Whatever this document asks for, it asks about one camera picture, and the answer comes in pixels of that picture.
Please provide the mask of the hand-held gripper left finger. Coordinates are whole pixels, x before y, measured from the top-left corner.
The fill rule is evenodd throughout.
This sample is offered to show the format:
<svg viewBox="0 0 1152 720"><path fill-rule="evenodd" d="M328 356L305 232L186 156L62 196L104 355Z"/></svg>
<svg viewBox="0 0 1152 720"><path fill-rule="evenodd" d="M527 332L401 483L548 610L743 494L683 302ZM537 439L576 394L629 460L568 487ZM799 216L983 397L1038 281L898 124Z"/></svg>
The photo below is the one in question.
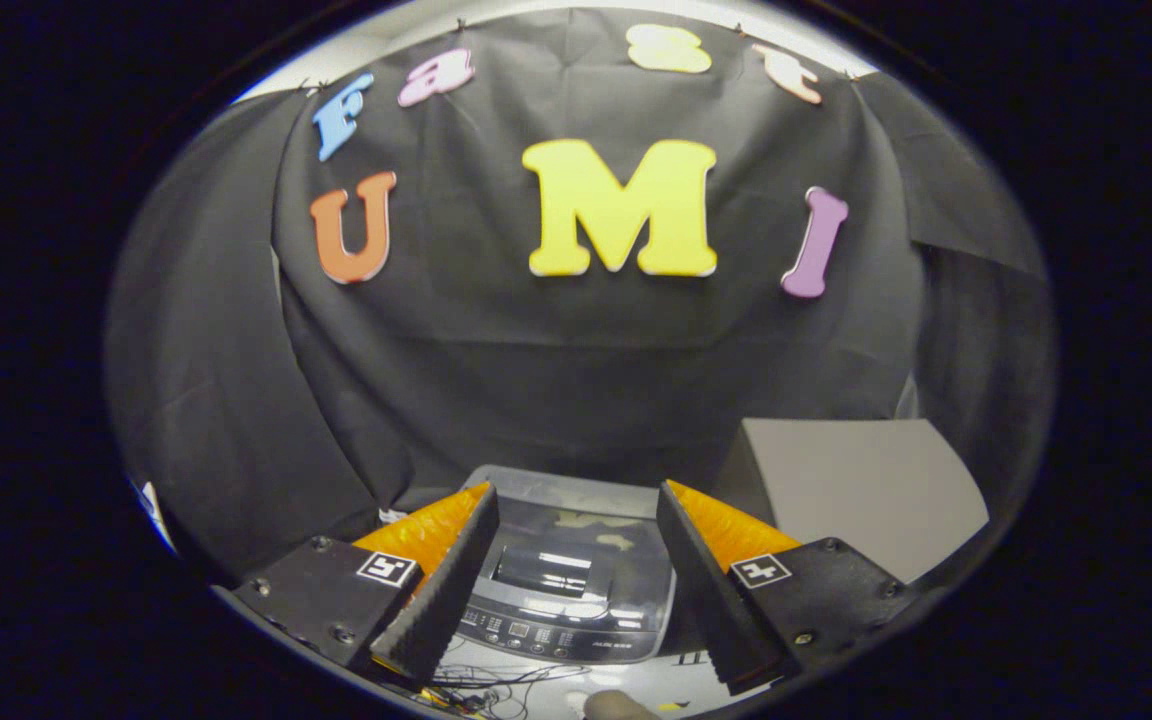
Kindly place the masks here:
<svg viewBox="0 0 1152 720"><path fill-rule="evenodd" d="M217 551L223 600L291 655L370 691L420 691L467 609L500 524L477 482L385 524L348 493L265 511Z"/></svg>

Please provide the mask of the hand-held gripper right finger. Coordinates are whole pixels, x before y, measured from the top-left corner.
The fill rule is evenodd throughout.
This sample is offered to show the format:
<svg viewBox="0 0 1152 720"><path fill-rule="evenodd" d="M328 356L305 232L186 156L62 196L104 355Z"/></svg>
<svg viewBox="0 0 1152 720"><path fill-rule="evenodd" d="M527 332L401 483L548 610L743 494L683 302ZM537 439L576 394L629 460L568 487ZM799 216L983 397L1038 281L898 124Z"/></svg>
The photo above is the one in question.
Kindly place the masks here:
<svg viewBox="0 0 1152 720"><path fill-rule="evenodd" d="M660 484L658 525L730 694L841 669L922 600L844 539L799 541L676 480Z"/></svg>

